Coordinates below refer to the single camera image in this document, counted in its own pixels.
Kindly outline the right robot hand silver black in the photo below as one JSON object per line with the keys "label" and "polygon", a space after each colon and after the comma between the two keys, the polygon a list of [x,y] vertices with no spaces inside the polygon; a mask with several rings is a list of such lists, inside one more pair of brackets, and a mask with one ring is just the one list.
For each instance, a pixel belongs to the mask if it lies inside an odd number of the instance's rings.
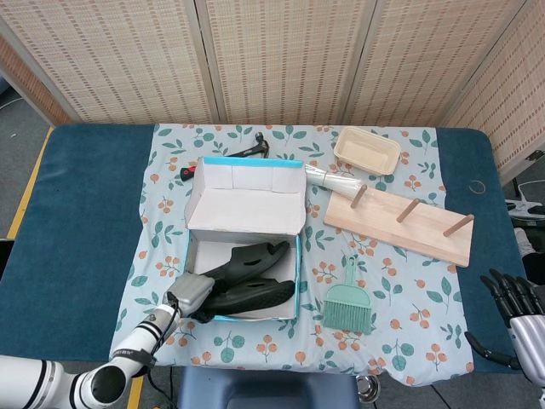
{"label": "right robot hand silver black", "polygon": [[532,383],[544,386],[544,306],[527,279],[502,274],[495,269],[480,277],[489,290],[510,336],[514,354],[502,354],[483,346],[469,331],[464,333],[481,358],[520,370]]}

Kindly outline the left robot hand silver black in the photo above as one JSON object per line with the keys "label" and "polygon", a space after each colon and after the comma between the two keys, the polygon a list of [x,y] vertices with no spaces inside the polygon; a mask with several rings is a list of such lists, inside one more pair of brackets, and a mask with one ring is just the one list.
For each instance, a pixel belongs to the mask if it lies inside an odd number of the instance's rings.
{"label": "left robot hand silver black", "polygon": [[197,311],[211,293],[215,280],[202,274],[184,273],[164,294],[163,302],[178,312],[181,318]]}

